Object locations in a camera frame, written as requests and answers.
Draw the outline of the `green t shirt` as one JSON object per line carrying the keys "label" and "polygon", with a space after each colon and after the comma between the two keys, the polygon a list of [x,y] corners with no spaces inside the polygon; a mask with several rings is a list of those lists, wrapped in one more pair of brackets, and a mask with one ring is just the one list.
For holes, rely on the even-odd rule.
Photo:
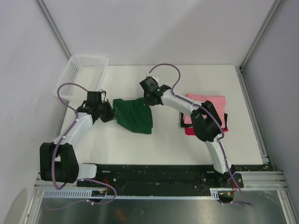
{"label": "green t shirt", "polygon": [[113,108],[118,125],[133,133],[152,134],[152,112],[150,107],[144,104],[143,98],[114,99]]}

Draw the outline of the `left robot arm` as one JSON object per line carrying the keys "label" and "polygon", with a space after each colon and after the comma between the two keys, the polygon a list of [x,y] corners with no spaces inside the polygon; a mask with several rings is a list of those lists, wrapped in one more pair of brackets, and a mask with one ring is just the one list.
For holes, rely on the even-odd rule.
{"label": "left robot arm", "polygon": [[91,163],[78,163],[74,149],[83,135],[97,120],[106,123],[114,120],[116,115],[108,100],[104,102],[83,104],[75,110],[71,125],[50,143],[40,146],[40,176],[43,181],[74,183],[87,179],[92,186],[103,182],[103,174]]}

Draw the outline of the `black t shirt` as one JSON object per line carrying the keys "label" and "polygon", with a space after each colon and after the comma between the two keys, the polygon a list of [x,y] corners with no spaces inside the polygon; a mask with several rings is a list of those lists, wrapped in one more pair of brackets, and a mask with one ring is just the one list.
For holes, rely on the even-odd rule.
{"label": "black t shirt", "polygon": [[[180,127],[182,127],[182,128],[190,128],[190,127],[192,127],[192,123],[187,123],[185,121],[185,119],[186,119],[185,115],[183,113],[180,113]],[[224,122],[222,124],[224,124],[225,126],[222,128],[223,130],[228,129],[227,120],[228,120],[228,114],[224,113]]]}

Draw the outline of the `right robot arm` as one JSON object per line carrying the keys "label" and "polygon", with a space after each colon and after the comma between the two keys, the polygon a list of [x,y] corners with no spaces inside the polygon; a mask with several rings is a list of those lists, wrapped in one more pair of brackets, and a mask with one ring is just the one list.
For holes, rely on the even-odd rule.
{"label": "right robot arm", "polygon": [[171,90],[144,91],[146,105],[164,105],[171,107],[191,118],[195,136],[206,144],[212,157],[216,174],[215,181],[220,187],[227,187],[233,180],[229,173],[232,167],[222,139],[224,132],[221,128],[219,116],[210,101],[204,103],[187,97],[173,94]]}

